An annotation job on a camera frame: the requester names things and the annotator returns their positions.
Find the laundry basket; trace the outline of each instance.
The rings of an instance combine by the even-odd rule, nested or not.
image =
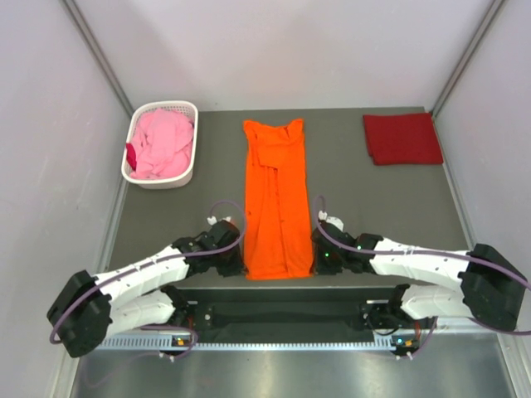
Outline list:
[[[156,109],[167,109],[167,110],[177,110],[182,114],[187,115],[190,120],[193,121],[193,144],[192,144],[192,156],[190,157],[190,164],[186,171],[180,176],[172,178],[162,178],[159,180],[138,180],[136,178],[130,177],[130,173],[133,171],[131,166],[127,163],[127,151],[124,150],[124,156],[122,158],[122,175],[124,178],[131,182],[146,189],[168,189],[182,187],[190,182],[193,174],[193,163],[196,157],[196,144],[197,144],[197,108],[194,104],[191,104],[187,101],[160,101],[152,102],[146,104],[136,109],[131,118],[131,125],[129,126],[129,132],[127,134],[126,143],[130,142],[136,131],[136,124],[138,123],[140,116],[146,112],[153,111]]]

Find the pink cloth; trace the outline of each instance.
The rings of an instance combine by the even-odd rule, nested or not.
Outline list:
[[[140,116],[131,144],[136,152],[132,178],[153,180],[183,174],[190,165],[193,123],[177,111],[157,109]]]

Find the white wall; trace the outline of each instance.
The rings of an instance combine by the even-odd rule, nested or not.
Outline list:
[[[424,105],[490,0],[77,0],[134,106]]]
[[[507,2],[437,119],[478,241],[531,279],[531,2]],[[531,328],[526,298],[520,319]],[[525,338],[531,354],[531,337]]]
[[[33,398],[63,351],[46,311],[100,255],[128,120],[60,2],[2,2],[0,53],[0,396]]]

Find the gray floor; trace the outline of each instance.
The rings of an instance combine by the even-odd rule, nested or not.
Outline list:
[[[465,248],[465,237],[441,166],[377,167],[368,156],[363,114],[400,114],[423,109],[302,109],[203,112],[199,115],[197,158],[191,182],[184,188],[147,191],[129,186],[110,268],[151,255],[181,236],[208,228],[205,218],[213,202],[244,203],[247,143],[246,119],[283,125],[304,119],[309,200],[323,194],[330,215],[340,217],[346,231],[384,235],[403,243],[435,249]],[[228,207],[220,216],[235,215]],[[334,286],[394,285],[397,278],[344,273],[280,281],[250,282],[219,278],[214,272],[195,275],[181,286]]]
[[[367,154],[363,114],[399,114],[421,109],[316,109],[200,113],[194,177],[184,188],[152,192],[130,186],[119,224],[112,269],[140,260],[181,236],[207,228],[205,217],[220,199],[243,203],[245,119],[287,124],[304,118],[309,197],[324,194],[328,211],[352,235],[372,232],[437,249],[465,248],[450,189],[441,166],[376,167]],[[222,209],[235,215],[231,208]],[[397,278],[351,273],[281,281],[196,275],[182,286],[389,286]],[[128,352],[94,352],[81,363],[99,380]],[[435,336],[413,362],[359,352],[195,352],[171,365],[139,359],[91,390],[78,374],[72,397],[185,396],[411,398],[514,396],[494,336]]]

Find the orange cloth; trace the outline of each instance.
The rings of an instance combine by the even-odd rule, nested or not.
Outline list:
[[[306,191],[303,120],[271,127],[247,120],[248,279],[310,276],[313,253]]]

